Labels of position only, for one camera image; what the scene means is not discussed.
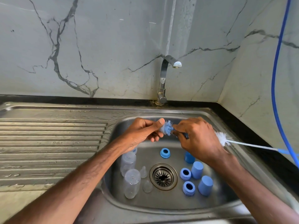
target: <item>blue hose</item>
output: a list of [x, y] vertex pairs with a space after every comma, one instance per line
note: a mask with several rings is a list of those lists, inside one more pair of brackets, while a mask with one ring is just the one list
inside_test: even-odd
[[292, 149], [291, 144], [289, 143], [281, 122], [279, 120], [279, 116], [278, 116], [278, 112], [277, 112], [277, 107], [276, 107], [276, 101], [275, 101], [275, 76], [276, 76], [276, 68], [277, 68], [277, 62], [278, 62], [278, 57], [279, 57], [279, 51], [280, 51], [280, 47], [281, 47], [281, 42], [282, 42], [282, 37], [283, 37], [283, 33], [284, 33], [284, 29], [286, 27], [286, 20], [288, 18], [288, 14], [289, 14], [289, 10], [290, 10], [290, 4], [291, 4], [291, 0], [288, 0], [287, 4], [286, 4], [286, 12], [284, 14], [283, 17], [283, 21], [282, 21], [282, 26], [281, 26], [281, 30], [280, 30], [280, 34], [279, 34], [279, 38], [278, 38], [278, 44], [277, 44], [277, 49], [276, 49], [276, 53], [275, 53], [275, 59], [274, 59], [274, 66], [273, 66], [273, 73], [272, 73], [272, 82], [271, 82], [271, 98], [272, 98], [272, 106], [273, 106], [273, 112], [274, 112], [274, 117], [275, 117], [275, 121], [277, 124], [277, 127], [279, 129], [280, 135], [291, 155], [291, 157], [293, 158], [295, 164], [297, 165], [297, 167], [299, 168], [299, 161], [297, 159], [297, 156], [295, 154], [295, 152]]

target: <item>faucet spout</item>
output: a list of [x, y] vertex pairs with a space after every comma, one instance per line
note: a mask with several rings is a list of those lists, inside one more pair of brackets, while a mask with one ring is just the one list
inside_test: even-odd
[[171, 64], [173, 68], [179, 68], [182, 66], [181, 62], [174, 59], [172, 56], [167, 55], [164, 57], [164, 60], [162, 62], [161, 66], [161, 72], [160, 72], [160, 82], [159, 82], [159, 89], [158, 89], [158, 98], [155, 102], [156, 105], [164, 105], [167, 102], [167, 98], [165, 96], [165, 81], [166, 81], [166, 74], [167, 74], [167, 67], [168, 64]]

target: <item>white brush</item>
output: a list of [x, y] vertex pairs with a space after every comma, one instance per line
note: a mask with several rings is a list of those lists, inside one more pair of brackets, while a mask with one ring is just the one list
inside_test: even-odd
[[272, 147], [266, 147], [266, 146], [260, 146], [260, 145], [253, 145], [253, 144], [248, 144], [248, 143], [243, 143], [243, 142], [236, 142], [236, 141], [232, 141], [232, 140], [228, 140], [226, 138], [226, 134], [223, 132], [216, 132], [216, 135], [219, 139], [219, 142], [222, 146], [225, 145], [230, 145], [230, 143], [235, 143], [235, 144], [240, 144], [240, 145], [246, 145], [246, 146], [250, 146], [250, 147], [256, 147], [256, 148], [263, 148], [263, 149], [268, 149], [268, 150], [274, 150], [277, 151], [279, 153], [282, 154], [290, 154], [289, 151], [281, 149], [281, 148], [272, 148]]

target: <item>person's right arm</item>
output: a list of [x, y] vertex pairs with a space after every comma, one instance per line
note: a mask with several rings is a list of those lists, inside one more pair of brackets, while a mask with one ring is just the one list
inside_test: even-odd
[[[220, 144], [203, 118], [182, 120], [173, 126], [182, 148], [217, 171], [238, 195], [258, 223], [295, 224], [299, 215], [257, 181]], [[182, 133], [188, 133], [186, 139]]]

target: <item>sink drain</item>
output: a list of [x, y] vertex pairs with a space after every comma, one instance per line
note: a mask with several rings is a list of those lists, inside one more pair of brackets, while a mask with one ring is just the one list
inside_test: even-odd
[[150, 170], [150, 180], [156, 188], [166, 191], [176, 186], [178, 176], [170, 165], [158, 163]]

